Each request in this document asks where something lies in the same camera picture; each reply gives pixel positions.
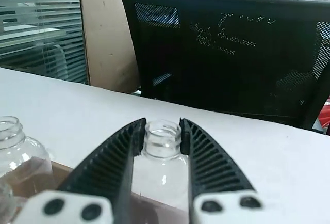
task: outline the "wall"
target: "wall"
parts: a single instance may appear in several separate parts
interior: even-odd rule
[[[90,84],[133,92],[139,86],[122,0],[81,0]]]

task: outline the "bottle opening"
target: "bottle opening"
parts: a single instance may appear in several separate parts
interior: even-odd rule
[[[0,117],[0,149],[16,145],[25,139],[22,125],[16,117]]]
[[[145,126],[143,155],[171,159],[179,156],[181,128],[174,122],[158,120]]]

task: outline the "clear plastic bottle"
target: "clear plastic bottle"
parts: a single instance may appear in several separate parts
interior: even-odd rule
[[[11,187],[0,180],[0,224],[10,223],[25,202],[25,198],[15,197]]]
[[[180,153],[181,128],[165,121],[145,126],[141,155],[134,159],[132,191],[188,210],[187,156]]]
[[[16,117],[0,117],[0,177],[15,196],[30,197],[55,186],[45,147],[25,136]]]

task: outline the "black office chair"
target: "black office chair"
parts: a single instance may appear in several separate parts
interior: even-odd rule
[[[311,129],[330,94],[330,2],[122,1],[144,97]]]

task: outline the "white table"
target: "white table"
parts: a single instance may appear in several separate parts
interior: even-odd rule
[[[76,167],[125,124],[141,117],[188,118],[230,154],[265,200],[301,223],[329,223],[330,138],[293,127],[213,113],[32,74],[0,69],[0,115]]]

